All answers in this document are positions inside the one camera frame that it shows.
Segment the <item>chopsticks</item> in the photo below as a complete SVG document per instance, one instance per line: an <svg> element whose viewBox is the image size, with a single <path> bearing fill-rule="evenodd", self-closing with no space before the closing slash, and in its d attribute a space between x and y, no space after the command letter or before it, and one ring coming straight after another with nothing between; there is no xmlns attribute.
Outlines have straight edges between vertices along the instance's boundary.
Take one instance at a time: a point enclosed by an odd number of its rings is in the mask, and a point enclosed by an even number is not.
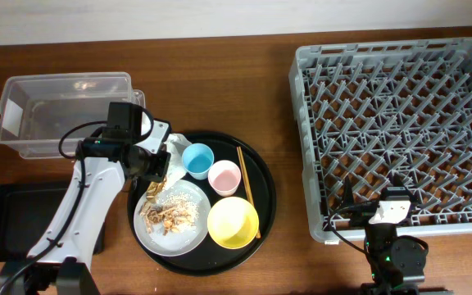
<svg viewBox="0 0 472 295"><path fill-rule="evenodd" d="M239 165L242 167L243 183L245 184L245 193L247 194L247 200L254 207L254 201L252 200L251 185L249 184L249 176L247 175L247 167L245 167L245 160L243 159L242 147L236 147L236 151L238 151ZM256 238L261 238L260 229L258 229L258 232L256 233Z"/></svg>

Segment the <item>black plastic tray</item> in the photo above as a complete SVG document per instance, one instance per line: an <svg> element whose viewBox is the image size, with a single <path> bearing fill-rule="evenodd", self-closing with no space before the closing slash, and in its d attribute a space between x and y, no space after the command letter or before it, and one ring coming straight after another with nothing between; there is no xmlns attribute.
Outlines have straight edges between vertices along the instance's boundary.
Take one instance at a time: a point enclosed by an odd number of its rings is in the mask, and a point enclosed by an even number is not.
<svg viewBox="0 0 472 295"><path fill-rule="evenodd" d="M0 262L21 261L56 214L69 182L0 185ZM103 225L94 254L103 251Z"/></svg>
<svg viewBox="0 0 472 295"><path fill-rule="evenodd" d="M246 247L237 250L225 249L216 244L208 234L205 239L191 252L175 257L159 256L148 251L140 242L134 232L133 218L134 209L138 200L147 191L149 183L139 181L133 184L129 194L127 204L127 214L129 217L130 228L134 237L141 248L157 263L168 270L183 275L216 275L230 270L245 262L254 252L263 244L270 228L275 220L276 212L276 191L275 184L270 175L269 169L261 159L246 143L226 134L201 132L186 134L187 139L192 143L205 143L214 152L215 161L230 160L239 166L236 147L241 146L245 158L245 166L252 188L252 196L258 216L260 217L261 238L255 238ZM196 180L190 175L184 177L185 180L196 184L205 192L211 201L211 206L218 202L222 197L211 188L207 180ZM247 197L243 181L239 185L234 196Z"/></svg>

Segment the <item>pink cup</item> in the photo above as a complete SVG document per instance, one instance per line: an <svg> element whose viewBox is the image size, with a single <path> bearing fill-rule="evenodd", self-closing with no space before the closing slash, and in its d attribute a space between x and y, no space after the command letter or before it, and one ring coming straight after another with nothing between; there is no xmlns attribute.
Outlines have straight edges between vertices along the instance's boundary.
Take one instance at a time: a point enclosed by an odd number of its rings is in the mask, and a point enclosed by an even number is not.
<svg viewBox="0 0 472 295"><path fill-rule="evenodd" d="M232 196L242 181L242 172L232 161L214 163L209 170L209 184L222 197Z"/></svg>

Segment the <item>dish rack grid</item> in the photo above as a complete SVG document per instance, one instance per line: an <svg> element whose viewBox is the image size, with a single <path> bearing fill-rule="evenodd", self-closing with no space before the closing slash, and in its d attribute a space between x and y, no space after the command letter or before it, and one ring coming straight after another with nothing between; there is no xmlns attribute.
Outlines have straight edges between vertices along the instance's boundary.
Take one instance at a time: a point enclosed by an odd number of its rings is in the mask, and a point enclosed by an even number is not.
<svg viewBox="0 0 472 295"><path fill-rule="evenodd" d="M421 202L399 234L472 233L472 38L301 47L289 81L315 240L363 239L328 220L344 179L363 202L390 175Z"/></svg>

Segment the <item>white wall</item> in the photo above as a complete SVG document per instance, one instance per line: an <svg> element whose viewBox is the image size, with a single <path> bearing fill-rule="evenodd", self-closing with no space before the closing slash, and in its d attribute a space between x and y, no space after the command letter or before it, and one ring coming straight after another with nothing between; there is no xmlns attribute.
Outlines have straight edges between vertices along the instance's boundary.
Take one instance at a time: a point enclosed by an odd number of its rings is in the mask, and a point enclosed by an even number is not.
<svg viewBox="0 0 472 295"><path fill-rule="evenodd" d="M471 0L0 0L0 45L458 25Z"/></svg>

